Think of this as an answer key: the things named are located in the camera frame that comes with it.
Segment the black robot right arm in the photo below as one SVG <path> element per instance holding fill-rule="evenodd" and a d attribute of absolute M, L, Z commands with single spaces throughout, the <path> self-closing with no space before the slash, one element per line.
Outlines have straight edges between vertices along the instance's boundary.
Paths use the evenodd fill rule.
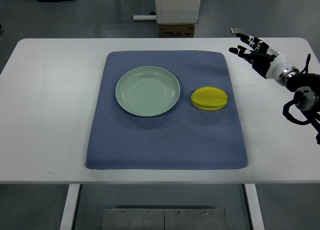
<path fill-rule="evenodd" d="M 290 122 L 297 125 L 311 124 L 314 129 L 320 131 L 320 76 L 319 74 L 309 73 L 309 63 L 311 54 L 308 54 L 304 69 L 289 71 L 283 82 L 285 87 L 293 92 L 293 99 L 284 104 L 282 109 L 283 116 Z M 290 113 L 290 107 L 295 106 L 300 110 L 305 121 L 296 119 Z"/>

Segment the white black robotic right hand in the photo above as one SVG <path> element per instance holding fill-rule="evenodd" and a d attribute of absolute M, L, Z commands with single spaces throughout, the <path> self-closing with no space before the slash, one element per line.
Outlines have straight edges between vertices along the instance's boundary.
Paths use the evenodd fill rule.
<path fill-rule="evenodd" d="M 229 48 L 229 51 L 247 61 L 263 78 L 274 79 L 285 86 L 288 79 L 299 73 L 299 70 L 289 63 L 286 56 L 274 45 L 257 37 L 237 33 L 236 36 L 249 46 Z"/>

